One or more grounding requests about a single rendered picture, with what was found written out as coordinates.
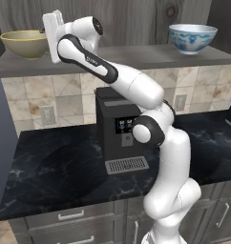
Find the grey drawer front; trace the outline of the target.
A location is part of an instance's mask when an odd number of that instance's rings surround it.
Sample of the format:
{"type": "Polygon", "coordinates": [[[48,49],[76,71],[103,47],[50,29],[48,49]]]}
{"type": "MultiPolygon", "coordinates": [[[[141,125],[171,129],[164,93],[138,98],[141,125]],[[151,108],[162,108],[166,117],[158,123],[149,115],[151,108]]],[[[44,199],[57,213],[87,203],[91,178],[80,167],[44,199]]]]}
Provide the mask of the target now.
{"type": "Polygon", "coordinates": [[[90,244],[118,244],[124,241],[124,227],[124,214],[106,214],[37,228],[29,227],[29,232],[34,244],[66,244],[87,239],[91,235],[94,235],[94,242],[90,244]]]}
{"type": "Polygon", "coordinates": [[[62,211],[57,211],[52,213],[42,213],[42,214],[27,216],[26,220],[30,228],[37,228],[41,226],[47,226],[47,225],[65,222],[65,221],[58,220],[59,214],[62,215],[77,214],[80,213],[81,210],[85,211],[84,216],[75,219],[70,219],[70,220],[83,219],[87,217],[95,217],[103,214],[112,214],[114,212],[114,204],[112,202],[108,202],[108,203],[95,204],[95,205],[85,206],[80,208],[72,208],[72,209],[62,210],[62,211]]]}

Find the black coffee machine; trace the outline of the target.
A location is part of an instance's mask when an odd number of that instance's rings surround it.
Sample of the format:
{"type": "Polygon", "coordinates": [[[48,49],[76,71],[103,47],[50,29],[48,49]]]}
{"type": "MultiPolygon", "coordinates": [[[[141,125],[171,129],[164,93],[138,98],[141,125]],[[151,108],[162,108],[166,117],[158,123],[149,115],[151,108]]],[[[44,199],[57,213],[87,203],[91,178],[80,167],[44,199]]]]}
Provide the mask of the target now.
{"type": "Polygon", "coordinates": [[[109,87],[95,90],[97,137],[108,174],[146,170],[142,145],[132,135],[140,109],[109,87]]]}

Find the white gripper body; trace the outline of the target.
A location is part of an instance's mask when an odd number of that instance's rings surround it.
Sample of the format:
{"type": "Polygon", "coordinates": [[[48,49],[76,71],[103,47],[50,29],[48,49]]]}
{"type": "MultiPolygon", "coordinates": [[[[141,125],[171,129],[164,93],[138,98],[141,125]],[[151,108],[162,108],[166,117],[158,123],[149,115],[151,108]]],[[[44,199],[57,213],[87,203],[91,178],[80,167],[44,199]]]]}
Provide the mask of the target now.
{"type": "Polygon", "coordinates": [[[45,13],[42,16],[42,20],[43,20],[43,25],[47,36],[47,40],[48,40],[51,59],[54,63],[58,63],[60,59],[57,54],[56,31],[59,26],[64,24],[62,13],[60,10],[55,10],[50,13],[45,13]]]}

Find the white and blue patterned bowl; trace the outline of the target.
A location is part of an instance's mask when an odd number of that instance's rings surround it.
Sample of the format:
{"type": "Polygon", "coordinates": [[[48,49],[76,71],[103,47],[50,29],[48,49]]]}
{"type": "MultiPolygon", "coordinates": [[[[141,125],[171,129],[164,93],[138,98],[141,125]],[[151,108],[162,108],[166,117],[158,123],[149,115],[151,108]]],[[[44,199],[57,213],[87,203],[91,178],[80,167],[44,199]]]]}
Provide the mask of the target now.
{"type": "Polygon", "coordinates": [[[180,53],[195,55],[207,47],[215,38],[218,29],[197,24],[175,24],[169,26],[169,36],[180,53]]]}

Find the grey open wooden cabinet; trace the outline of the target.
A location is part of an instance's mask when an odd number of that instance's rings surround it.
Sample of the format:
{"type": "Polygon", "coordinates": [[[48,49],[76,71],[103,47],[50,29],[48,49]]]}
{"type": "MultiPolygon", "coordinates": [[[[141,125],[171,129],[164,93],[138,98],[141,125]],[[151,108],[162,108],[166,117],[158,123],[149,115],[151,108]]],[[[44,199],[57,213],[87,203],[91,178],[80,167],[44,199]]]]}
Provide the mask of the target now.
{"type": "Polygon", "coordinates": [[[184,55],[168,27],[205,24],[216,0],[0,0],[2,32],[40,29],[42,15],[60,10],[66,22],[93,16],[103,27],[99,55],[137,69],[231,64],[231,54],[207,47],[184,55]]]}

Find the olive yellow bowl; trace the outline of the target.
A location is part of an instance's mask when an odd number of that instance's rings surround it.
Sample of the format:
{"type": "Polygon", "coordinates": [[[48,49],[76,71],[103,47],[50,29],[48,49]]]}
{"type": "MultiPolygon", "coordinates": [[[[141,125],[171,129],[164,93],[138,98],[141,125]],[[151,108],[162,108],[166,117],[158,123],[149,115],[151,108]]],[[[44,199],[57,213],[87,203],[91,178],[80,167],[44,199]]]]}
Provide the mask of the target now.
{"type": "Polygon", "coordinates": [[[46,34],[39,30],[14,30],[2,33],[0,39],[13,53],[25,59],[37,59],[49,49],[46,34]]]}

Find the grey wall socket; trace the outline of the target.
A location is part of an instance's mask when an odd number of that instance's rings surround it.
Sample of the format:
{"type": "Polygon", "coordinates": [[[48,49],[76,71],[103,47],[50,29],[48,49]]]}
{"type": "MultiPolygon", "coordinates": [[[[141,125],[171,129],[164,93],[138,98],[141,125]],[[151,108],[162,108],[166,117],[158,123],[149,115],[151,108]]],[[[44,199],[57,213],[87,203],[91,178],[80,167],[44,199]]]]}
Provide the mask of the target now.
{"type": "Polygon", "coordinates": [[[55,123],[53,106],[41,106],[39,110],[43,125],[53,125],[55,123]]]}
{"type": "Polygon", "coordinates": [[[175,110],[177,112],[181,112],[184,110],[185,107],[185,102],[186,102],[187,95],[182,94],[182,95],[177,95],[175,99],[175,110]]]}

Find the grey cupboard door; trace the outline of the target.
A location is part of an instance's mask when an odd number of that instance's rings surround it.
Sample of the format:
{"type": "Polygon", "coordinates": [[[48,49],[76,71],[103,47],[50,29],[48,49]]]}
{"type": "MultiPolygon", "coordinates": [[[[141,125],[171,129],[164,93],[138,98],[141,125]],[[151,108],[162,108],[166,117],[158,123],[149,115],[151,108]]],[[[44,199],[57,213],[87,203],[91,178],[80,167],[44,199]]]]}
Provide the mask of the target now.
{"type": "Polygon", "coordinates": [[[135,221],[137,221],[139,225],[136,244],[140,244],[143,236],[150,231],[154,224],[154,220],[144,212],[143,196],[130,198],[128,200],[126,244],[133,244],[135,221]]]}
{"type": "Polygon", "coordinates": [[[221,244],[227,241],[231,241],[231,197],[223,198],[219,201],[201,238],[200,244],[221,244]],[[216,223],[220,221],[225,203],[228,203],[230,208],[220,228],[217,228],[216,223]]]}

